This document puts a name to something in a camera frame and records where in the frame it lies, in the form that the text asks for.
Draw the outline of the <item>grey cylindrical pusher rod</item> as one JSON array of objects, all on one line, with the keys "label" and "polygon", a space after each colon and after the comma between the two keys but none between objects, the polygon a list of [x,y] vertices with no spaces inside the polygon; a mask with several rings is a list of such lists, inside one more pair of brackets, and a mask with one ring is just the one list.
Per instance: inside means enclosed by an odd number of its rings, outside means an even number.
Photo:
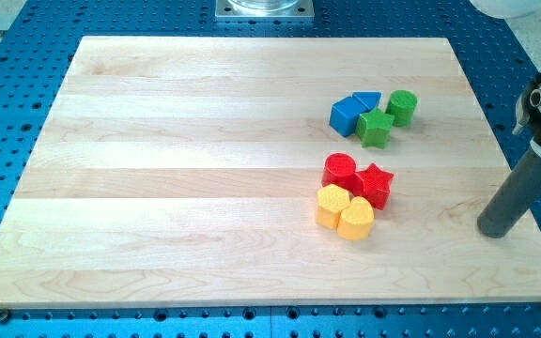
[{"label": "grey cylindrical pusher rod", "polygon": [[530,146],[477,218],[480,232],[502,238],[541,195],[541,146]]}]

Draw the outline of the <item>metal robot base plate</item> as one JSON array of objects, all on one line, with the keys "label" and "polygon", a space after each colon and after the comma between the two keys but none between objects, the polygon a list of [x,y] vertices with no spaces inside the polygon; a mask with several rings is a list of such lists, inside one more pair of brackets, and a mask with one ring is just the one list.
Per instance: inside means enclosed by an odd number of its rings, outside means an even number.
[{"label": "metal robot base plate", "polygon": [[312,19],[313,0],[216,0],[215,18],[229,19]]}]

